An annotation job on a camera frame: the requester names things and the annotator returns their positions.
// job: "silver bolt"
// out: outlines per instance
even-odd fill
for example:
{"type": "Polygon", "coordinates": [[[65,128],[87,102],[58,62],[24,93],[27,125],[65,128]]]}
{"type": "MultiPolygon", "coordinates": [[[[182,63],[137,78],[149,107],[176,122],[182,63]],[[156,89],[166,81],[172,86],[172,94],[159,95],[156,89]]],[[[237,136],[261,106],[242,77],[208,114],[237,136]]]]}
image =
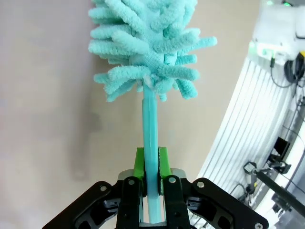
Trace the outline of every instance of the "silver bolt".
{"type": "Polygon", "coordinates": [[[106,186],[102,186],[102,187],[101,187],[101,191],[102,191],[102,192],[104,192],[104,191],[106,191],[106,190],[107,190],[107,187],[106,187],[106,186]]]}
{"type": "Polygon", "coordinates": [[[256,225],[255,225],[255,229],[263,229],[264,227],[262,226],[262,224],[261,223],[257,223],[256,225]]]}
{"type": "Polygon", "coordinates": [[[203,188],[203,187],[204,187],[204,183],[203,183],[202,181],[199,181],[199,182],[197,183],[197,187],[203,188]]]}
{"type": "Polygon", "coordinates": [[[128,181],[128,184],[134,185],[134,180],[131,180],[131,179],[130,179],[130,180],[128,181]]]}
{"type": "Polygon", "coordinates": [[[169,179],[168,179],[168,181],[170,182],[170,183],[175,183],[176,182],[176,179],[175,178],[173,178],[173,177],[170,177],[169,179]]]}

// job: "white machine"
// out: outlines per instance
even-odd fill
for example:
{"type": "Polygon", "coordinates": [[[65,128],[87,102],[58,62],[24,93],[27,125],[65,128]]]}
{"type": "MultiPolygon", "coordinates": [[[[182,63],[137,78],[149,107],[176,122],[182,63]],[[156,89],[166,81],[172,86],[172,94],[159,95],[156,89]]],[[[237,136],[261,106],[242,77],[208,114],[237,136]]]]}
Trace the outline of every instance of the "white machine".
{"type": "Polygon", "coordinates": [[[305,6],[266,5],[261,8],[253,42],[259,56],[277,63],[294,60],[305,51],[305,6]]]}

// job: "beige floor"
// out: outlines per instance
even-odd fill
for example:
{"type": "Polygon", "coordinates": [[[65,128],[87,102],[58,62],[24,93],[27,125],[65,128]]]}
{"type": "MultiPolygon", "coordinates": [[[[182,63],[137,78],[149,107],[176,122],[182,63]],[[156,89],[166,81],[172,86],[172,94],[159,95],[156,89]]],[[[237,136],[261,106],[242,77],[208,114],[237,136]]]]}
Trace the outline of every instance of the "beige floor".
{"type": "MultiPolygon", "coordinates": [[[[193,180],[212,145],[258,14],[250,0],[199,1],[198,99],[159,106],[159,141],[193,180]]],[[[141,94],[106,103],[87,51],[88,0],[0,1],[0,228],[41,228],[98,180],[114,183],[142,146],[141,94]]],[[[114,228],[114,222],[104,228],[114,228]]]]}

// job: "white corrugated panel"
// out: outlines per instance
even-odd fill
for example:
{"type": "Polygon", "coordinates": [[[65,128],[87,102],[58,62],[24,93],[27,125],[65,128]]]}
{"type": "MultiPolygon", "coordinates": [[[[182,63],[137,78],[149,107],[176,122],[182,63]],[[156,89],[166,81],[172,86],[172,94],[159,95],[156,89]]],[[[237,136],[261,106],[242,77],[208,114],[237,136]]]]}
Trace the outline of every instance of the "white corrugated panel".
{"type": "MultiPolygon", "coordinates": [[[[198,177],[205,177],[230,193],[239,182],[246,185],[243,165],[254,161],[262,167],[275,144],[293,87],[277,87],[270,77],[270,62],[248,56],[244,62],[228,109],[210,153],[198,177]]],[[[287,85],[283,67],[276,65],[274,79],[287,85]]],[[[237,188],[233,196],[243,190],[237,188]]],[[[191,223],[200,228],[205,221],[191,215],[191,223]]]]}

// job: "teal plastic handle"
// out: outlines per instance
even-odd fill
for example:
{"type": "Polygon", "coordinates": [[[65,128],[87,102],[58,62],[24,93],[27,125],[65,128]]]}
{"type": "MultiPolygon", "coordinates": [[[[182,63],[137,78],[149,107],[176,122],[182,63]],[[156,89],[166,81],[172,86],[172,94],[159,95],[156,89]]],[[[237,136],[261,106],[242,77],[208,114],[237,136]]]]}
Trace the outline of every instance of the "teal plastic handle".
{"type": "Polygon", "coordinates": [[[147,183],[148,215],[151,223],[159,223],[161,200],[158,190],[159,149],[158,149],[158,110],[156,94],[144,85],[142,100],[144,160],[147,183]]]}

